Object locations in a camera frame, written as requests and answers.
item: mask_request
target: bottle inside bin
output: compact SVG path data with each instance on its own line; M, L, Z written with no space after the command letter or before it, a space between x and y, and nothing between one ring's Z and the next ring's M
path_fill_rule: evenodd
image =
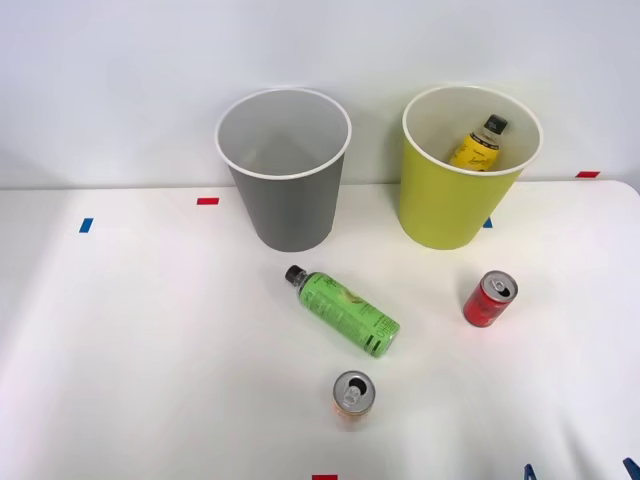
M507 123L504 118L491 115L482 127L467 135L449 163L476 172L489 170L498 158L501 135Z

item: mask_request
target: pull tab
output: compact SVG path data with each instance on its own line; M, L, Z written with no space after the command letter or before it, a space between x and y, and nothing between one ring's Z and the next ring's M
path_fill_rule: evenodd
M344 403L347 405L355 405L361 396L362 394L360 393L360 389L358 387L351 386L347 388L347 391L344 393Z
M511 294L507 286L500 280L491 280L491 285L493 285L493 288L496 289L496 292L498 292L503 297L508 297Z

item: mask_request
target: black bottle cap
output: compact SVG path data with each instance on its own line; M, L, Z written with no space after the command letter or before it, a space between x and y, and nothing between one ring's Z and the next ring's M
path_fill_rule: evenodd
M507 122L504 118L498 115L491 115L489 120L484 124L484 128L489 130L490 132L495 133L496 135L500 135L502 131L507 126Z
M284 278L287 279L287 282L293 284L293 282L295 281L296 277L298 275L300 275L300 272L303 272L304 270L302 270L299 266L297 265L291 265L289 267L289 270L287 270L287 273L284 274Z

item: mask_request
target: can lid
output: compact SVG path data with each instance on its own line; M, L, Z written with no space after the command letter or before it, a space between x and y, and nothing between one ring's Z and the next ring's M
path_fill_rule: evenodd
M367 375L350 370L336 380L333 385L333 398L345 412L362 415L373 405L376 389Z
M299 266L291 265L289 267L289 270L287 270L287 273L284 274L284 278L287 279L287 282L293 284L293 282L298 277L298 275L300 275L301 272L304 272L304 270L301 269Z
M491 115L489 120L487 120L484 124L484 128L489 130L490 132L495 133L496 135L500 135L502 131L506 128L507 122L504 118L499 115Z
M509 303L518 294L518 284L509 274L493 270L482 277L482 290L491 300Z

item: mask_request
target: can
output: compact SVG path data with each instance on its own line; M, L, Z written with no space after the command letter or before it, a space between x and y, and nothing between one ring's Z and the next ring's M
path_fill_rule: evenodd
M471 325L488 327L518 295L518 284L504 272L493 270L480 280L463 308Z
M348 424L362 420L371 410L375 398L376 388L362 372L344 372L333 384L336 411Z

